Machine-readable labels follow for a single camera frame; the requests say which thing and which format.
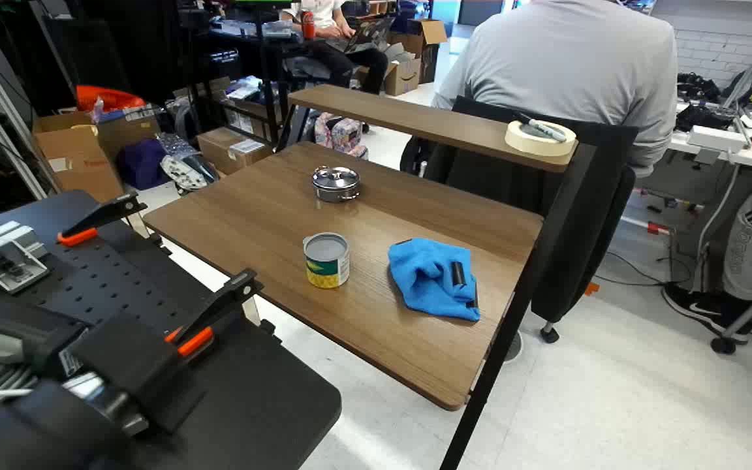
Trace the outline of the yellow green tin can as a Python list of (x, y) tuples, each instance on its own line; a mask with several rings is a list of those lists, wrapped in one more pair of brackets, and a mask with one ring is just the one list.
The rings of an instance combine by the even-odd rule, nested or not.
[(350, 245), (337, 233), (314, 233), (302, 240), (306, 280), (337, 289), (350, 280)]

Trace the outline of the small steel pot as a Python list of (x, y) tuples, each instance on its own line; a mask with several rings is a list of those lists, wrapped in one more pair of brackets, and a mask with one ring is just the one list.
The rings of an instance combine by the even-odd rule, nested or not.
[(359, 177), (353, 167), (316, 167), (311, 186), (319, 202), (354, 202), (359, 197)]

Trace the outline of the wooden table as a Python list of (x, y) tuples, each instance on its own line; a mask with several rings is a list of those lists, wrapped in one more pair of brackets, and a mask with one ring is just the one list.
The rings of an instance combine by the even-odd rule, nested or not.
[[(542, 220), (316, 144), (294, 144), (147, 215), (147, 225), (335, 345), (444, 411), (481, 392), (497, 334)], [(468, 253), (444, 277), (476, 294), (476, 321), (403, 302), (390, 250), (433, 240)]]

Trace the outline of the blue cloth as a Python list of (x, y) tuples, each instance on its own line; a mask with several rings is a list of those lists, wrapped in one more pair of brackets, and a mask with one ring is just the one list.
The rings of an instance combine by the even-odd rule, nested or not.
[(410, 311), (451, 321), (481, 321), (472, 253), (430, 238), (390, 247), (390, 277)]

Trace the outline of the wooden raised shelf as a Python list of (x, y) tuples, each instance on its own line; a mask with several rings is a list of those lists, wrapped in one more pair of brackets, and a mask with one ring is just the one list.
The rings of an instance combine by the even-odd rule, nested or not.
[(527, 164), (547, 172), (562, 172), (574, 152), (564, 160), (542, 160), (524, 152), (514, 152), (503, 144), (503, 130), (510, 123), (413, 105), (392, 96), (376, 96), (366, 91), (340, 89), (340, 87), (309, 87), (290, 95), (290, 103), (306, 110), (322, 110), (363, 120), (370, 126), (392, 127), (400, 134), (418, 135), (422, 140), (455, 146), (461, 152)]

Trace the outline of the roll of masking tape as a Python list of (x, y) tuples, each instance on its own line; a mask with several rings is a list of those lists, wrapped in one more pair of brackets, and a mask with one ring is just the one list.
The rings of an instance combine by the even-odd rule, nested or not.
[(564, 160), (574, 152), (576, 134), (550, 120), (512, 120), (503, 144), (532, 156)]

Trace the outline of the black office chair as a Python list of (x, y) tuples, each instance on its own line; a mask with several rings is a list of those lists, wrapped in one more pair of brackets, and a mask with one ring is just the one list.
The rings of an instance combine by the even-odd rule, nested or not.
[(564, 172), (547, 172), (472, 148), (413, 135), (400, 169), (485, 197), (542, 217), (534, 258), (527, 267), (521, 309), (542, 318), (541, 336), (557, 341), (557, 323), (584, 294), (635, 186), (628, 126), (538, 114), (521, 106), (481, 105), (459, 96), (455, 112), (516, 126), (564, 126), (576, 148)]

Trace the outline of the orange black clamp front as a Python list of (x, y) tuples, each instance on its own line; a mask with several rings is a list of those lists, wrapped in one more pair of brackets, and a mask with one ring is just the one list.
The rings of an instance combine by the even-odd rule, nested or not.
[(187, 366), (202, 358), (218, 334), (225, 334), (238, 318), (242, 318), (242, 302), (260, 289), (254, 268), (242, 268), (229, 277), (213, 298), (185, 323), (164, 334), (164, 345), (174, 358)]

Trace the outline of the orange black clamp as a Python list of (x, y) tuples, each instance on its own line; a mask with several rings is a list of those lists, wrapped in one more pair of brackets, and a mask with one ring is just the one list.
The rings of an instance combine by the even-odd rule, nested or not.
[(218, 334), (225, 334), (238, 318), (242, 318), (242, 302), (260, 289), (254, 268), (242, 268), (229, 277), (213, 298), (185, 323), (164, 334), (164, 345), (174, 358), (187, 366), (202, 358)]
[(55, 234), (55, 242), (62, 247), (79, 247), (98, 238), (98, 229), (111, 223), (127, 225), (134, 215), (143, 208), (143, 202), (135, 193), (122, 193), (106, 204), (98, 204), (67, 229)]

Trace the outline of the person in grey shirt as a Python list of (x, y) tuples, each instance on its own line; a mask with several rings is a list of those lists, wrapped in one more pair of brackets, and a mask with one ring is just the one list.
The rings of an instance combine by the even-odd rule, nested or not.
[(433, 105), (459, 96), (542, 118), (635, 130), (628, 164), (648, 177), (675, 123), (675, 32), (618, 0), (531, 0), (485, 19)]

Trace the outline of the orange black clamp rear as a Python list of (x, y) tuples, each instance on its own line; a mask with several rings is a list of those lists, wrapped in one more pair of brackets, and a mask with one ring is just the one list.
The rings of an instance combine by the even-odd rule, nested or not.
[(79, 247), (98, 238), (98, 229), (111, 223), (127, 225), (134, 215), (143, 208), (143, 202), (135, 193), (122, 193), (106, 204), (98, 204), (67, 229), (55, 234), (55, 242), (62, 247)]

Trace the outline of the cardboard box left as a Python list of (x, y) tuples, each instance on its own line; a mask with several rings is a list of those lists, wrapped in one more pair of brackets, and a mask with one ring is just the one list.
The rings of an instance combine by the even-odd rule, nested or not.
[(96, 202), (122, 193), (118, 153), (160, 130), (155, 118), (93, 123), (89, 112), (46, 114), (33, 123), (33, 140), (62, 190), (85, 190)]

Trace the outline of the white desk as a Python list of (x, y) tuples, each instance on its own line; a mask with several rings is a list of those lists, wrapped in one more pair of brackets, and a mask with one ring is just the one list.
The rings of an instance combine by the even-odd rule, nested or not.
[(668, 148), (694, 153), (702, 161), (752, 167), (752, 112), (708, 103), (679, 103)]

